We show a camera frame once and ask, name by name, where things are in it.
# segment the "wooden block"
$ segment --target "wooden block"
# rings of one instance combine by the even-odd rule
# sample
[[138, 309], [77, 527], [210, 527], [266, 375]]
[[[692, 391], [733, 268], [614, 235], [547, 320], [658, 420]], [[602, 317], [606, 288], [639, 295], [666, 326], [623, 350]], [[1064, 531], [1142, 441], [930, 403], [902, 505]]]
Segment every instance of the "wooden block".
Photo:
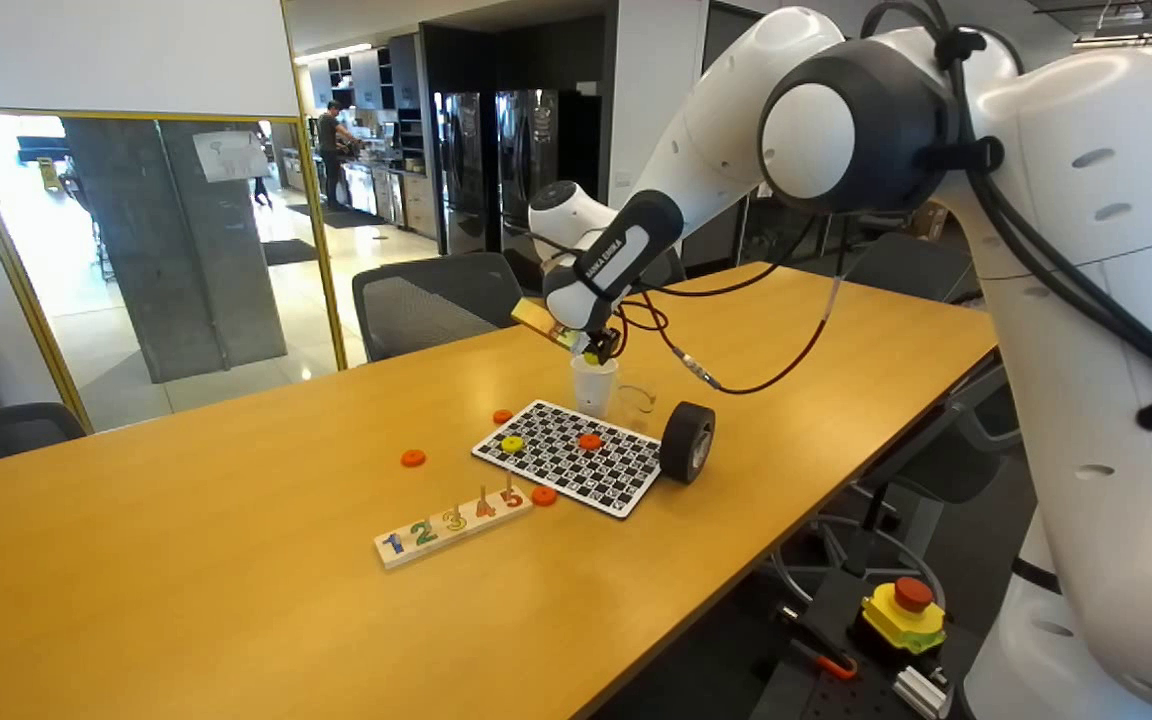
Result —
[[464, 502], [455, 507], [432, 513], [417, 524], [381, 531], [372, 543], [384, 569], [404, 569], [474, 531], [498, 527], [505, 520], [522, 515], [529, 507], [530, 507], [530, 495], [522, 488], [498, 488], [498, 492]]

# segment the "ceiling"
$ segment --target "ceiling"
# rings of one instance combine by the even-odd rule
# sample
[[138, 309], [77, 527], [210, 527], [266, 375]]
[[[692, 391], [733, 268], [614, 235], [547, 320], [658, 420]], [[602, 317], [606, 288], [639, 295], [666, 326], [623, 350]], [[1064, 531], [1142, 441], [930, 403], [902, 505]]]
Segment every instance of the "ceiling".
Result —
[[377, 43], [432, 20], [490, 31], [600, 15], [602, 7], [606, 0], [284, 0], [297, 57]]
[[1141, 37], [1152, 31], [1152, 0], [1030, 0], [1076, 37]]

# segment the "yellow button base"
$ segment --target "yellow button base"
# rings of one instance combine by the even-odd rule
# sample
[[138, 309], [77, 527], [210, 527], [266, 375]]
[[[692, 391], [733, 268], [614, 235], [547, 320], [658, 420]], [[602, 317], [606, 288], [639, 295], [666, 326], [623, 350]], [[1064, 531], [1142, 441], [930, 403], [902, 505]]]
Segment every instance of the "yellow button base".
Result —
[[897, 604], [897, 585], [871, 590], [861, 615], [899, 652], [923, 655], [944, 646], [944, 608], [928, 604], [923, 612], [908, 612]]

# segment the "white robot link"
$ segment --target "white robot link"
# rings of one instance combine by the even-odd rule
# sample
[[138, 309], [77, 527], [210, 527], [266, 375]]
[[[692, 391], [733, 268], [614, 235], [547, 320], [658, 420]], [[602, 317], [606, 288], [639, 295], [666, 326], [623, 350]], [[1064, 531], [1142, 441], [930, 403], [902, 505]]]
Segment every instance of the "white robot link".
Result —
[[[871, 37], [899, 7], [918, 27]], [[564, 185], [530, 233], [559, 326], [757, 185], [852, 217], [949, 209], [993, 309], [1037, 520], [963, 693], [977, 716], [1152, 716], [1152, 57], [1018, 72], [987, 31], [874, 4], [863, 39], [766, 14], [692, 88], [619, 211]]]

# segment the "red button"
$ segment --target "red button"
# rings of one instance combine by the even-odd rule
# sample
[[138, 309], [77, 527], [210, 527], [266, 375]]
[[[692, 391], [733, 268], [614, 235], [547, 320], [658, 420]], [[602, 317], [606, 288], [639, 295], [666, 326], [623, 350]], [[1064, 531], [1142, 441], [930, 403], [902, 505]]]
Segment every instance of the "red button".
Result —
[[596, 450], [602, 450], [602, 437], [600, 437], [600, 431], [579, 431], [575, 446], [579, 446], [585, 454], [596, 454]]
[[426, 455], [420, 454], [420, 450], [406, 450], [404, 455], [399, 455], [399, 465], [404, 468], [420, 468]]
[[930, 604], [930, 590], [915, 576], [897, 579], [897, 604], [908, 612], [923, 612]]
[[551, 507], [559, 502], [559, 492], [551, 492], [551, 488], [530, 488], [530, 505], [535, 507]]

